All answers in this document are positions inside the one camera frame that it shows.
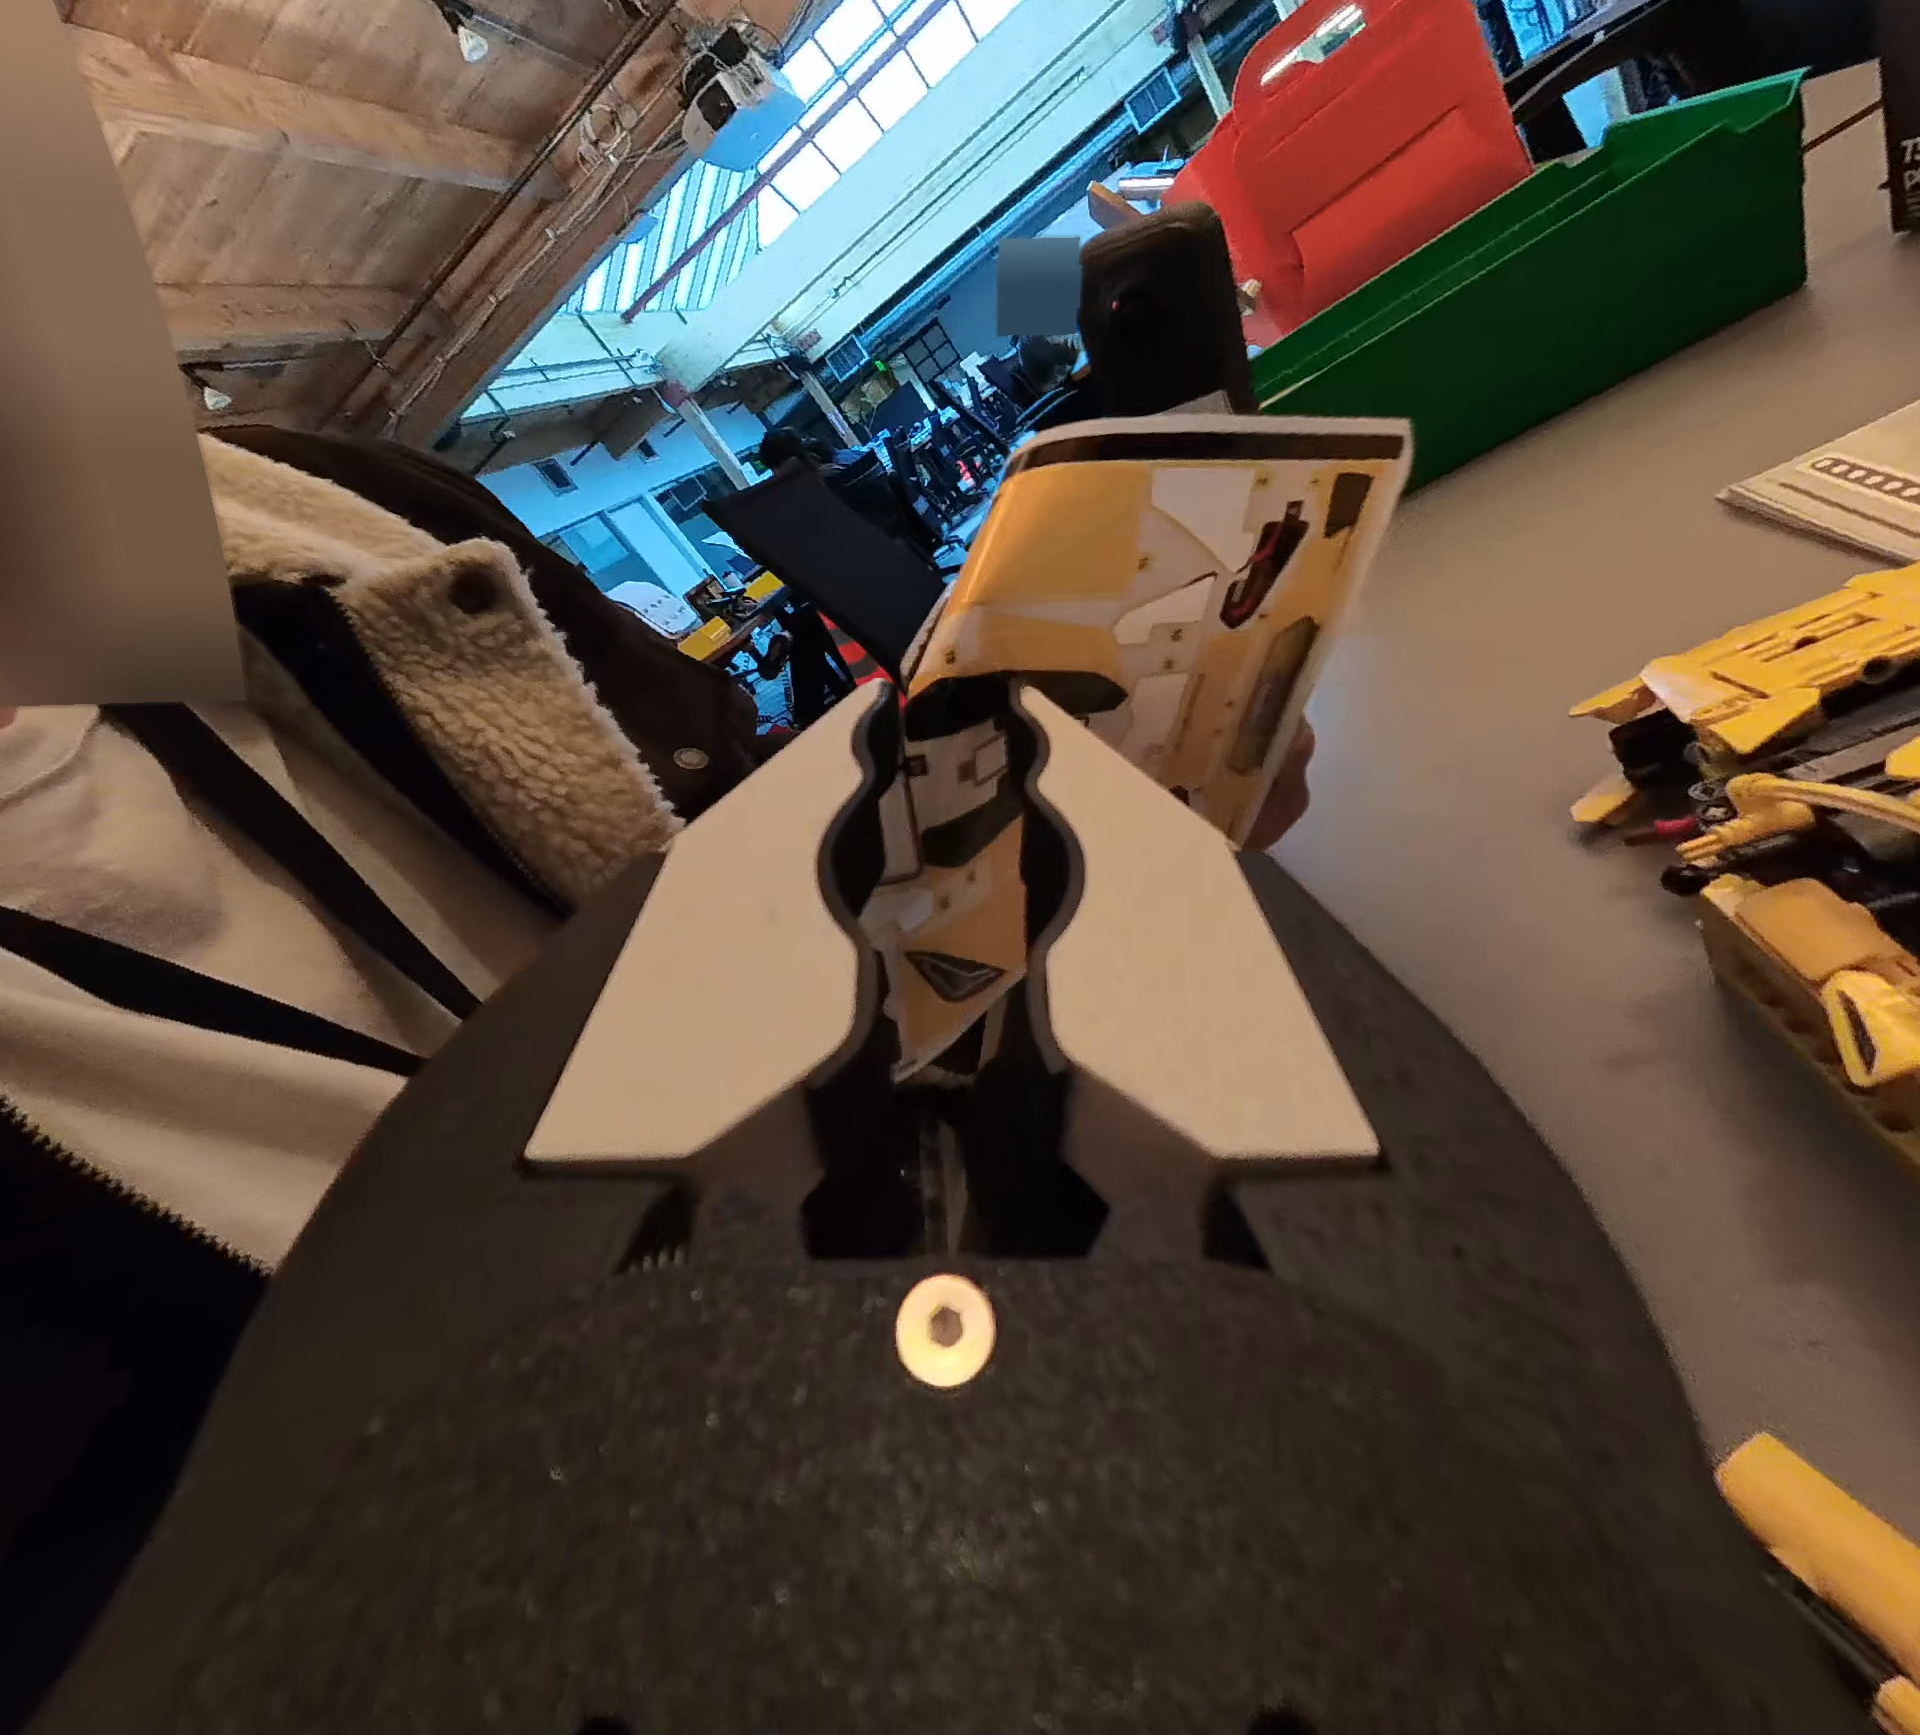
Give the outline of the yellow sticker sheet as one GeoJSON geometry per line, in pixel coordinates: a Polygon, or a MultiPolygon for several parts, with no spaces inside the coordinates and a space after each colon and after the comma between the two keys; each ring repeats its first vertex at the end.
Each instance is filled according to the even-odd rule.
{"type": "Polygon", "coordinates": [[[1242,848],[1412,466],[1404,418],[1182,410],[1020,446],[905,664],[862,916],[896,1082],[973,1076],[1027,972],[1014,686],[1242,848]]]}

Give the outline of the white shirt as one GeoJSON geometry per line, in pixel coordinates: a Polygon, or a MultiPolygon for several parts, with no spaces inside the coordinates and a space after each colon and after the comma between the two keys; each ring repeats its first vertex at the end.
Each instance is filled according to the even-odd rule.
{"type": "MultiPolygon", "coordinates": [[[[205,714],[480,998],[556,920],[371,774],[242,708],[205,714]]],[[[431,1058],[455,1018],[219,824],[94,708],[5,726],[5,906],[431,1058]]],[[[401,1078],[119,1010],[5,956],[5,1118],[276,1268],[401,1078]]]]}

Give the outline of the green plastic bin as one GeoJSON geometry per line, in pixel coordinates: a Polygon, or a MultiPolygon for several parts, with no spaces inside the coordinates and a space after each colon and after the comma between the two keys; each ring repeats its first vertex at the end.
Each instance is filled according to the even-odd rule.
{"type": "Polygon", "coordinates": [[[1809,280],[1801,68],[1616,122],[1252,360],[1263,412],[1401,416],[1409,488],[1809,280]]]}

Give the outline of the red carry bag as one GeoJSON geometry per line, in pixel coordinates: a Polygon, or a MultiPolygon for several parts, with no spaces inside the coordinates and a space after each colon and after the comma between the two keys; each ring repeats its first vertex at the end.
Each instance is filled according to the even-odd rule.
{"type": "Polygon", "coordinates": [[[1473,0],[1305,0],[1164,200],[1217,214],[1267,350],[1531,172],[1473,0]]]}

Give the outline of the dark sherpa-lined jacket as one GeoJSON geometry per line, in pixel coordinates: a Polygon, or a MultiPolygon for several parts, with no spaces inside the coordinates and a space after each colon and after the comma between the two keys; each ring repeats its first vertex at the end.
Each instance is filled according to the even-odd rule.
{"type": "MultiPolygon", "coordinates": [[[[548,936],[757,770],[743,690],[484,486],[401,446],[292,430],[241,428],[201,450],[247,692],[213,706],[84,692],[8,704],[5,726],[35,708],[102,712],[448,1012],[453,1036],[488,996],[208,710],[248,710],[378,778],[553,916],[548,936]]],[[[399,1094],[434,1056],[5,906],[8,954],[125,1012],[394,1074],[399,1094]]],[[[279,1266],[125,1194],[27,1122],[5,1118],[2,1136],[2,1715],[23,1731],[143,1551],[279,1266]]]]}

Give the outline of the yellow U-shaped brick assembly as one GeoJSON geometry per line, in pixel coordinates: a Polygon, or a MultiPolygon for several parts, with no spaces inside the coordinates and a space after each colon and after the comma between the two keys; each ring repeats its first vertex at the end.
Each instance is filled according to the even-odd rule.
{"type": "Polygon", "coordinates": [[[1763,1573],[1881,1731],[1918,1729],[1918,1549],[1771,1434],[1717,1463],[1763,1573]]]}

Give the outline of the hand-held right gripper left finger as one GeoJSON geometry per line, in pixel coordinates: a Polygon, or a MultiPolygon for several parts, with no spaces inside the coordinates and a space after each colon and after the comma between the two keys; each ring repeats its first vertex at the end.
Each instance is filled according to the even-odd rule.
{"type": "Polygon", "coordinates": [[[865,686],[669,848],[523,1152],[533,1172],[818,1184],[808,1094],[877,1012],[831,868],[877,788],[865,686]]]}

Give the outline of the open instruction booklet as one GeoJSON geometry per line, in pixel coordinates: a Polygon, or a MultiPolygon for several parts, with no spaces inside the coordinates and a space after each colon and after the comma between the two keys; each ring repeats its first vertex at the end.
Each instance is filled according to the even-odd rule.
{"type": "Polygon", "coordinates": [[[1890,564],[1918,560],[1918,404],[1724,488],[1741,514],[1890,564]]]}

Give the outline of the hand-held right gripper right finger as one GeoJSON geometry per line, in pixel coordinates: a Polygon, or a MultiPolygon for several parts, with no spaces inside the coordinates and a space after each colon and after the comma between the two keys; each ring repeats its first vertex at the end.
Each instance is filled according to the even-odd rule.
{"type": "Polygon", "coordinates": [[[1375,1168],[1381,1138],[1238,850],[1045,692],[1016,704],[1028,798],[1068,854],[1028,964],[1068,1166],[1094,1188],[1375,1168]]]}

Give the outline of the yellow brick toy car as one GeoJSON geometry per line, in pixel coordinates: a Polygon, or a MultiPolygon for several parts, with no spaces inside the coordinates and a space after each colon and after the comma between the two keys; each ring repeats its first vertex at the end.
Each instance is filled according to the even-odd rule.
{"type": "Polygon", "coordinates": [[[1918,570],[1662,656],[1573,708],[1583,836],[1659,848],[1720,988],[1918,1162],[1918,570]]]}

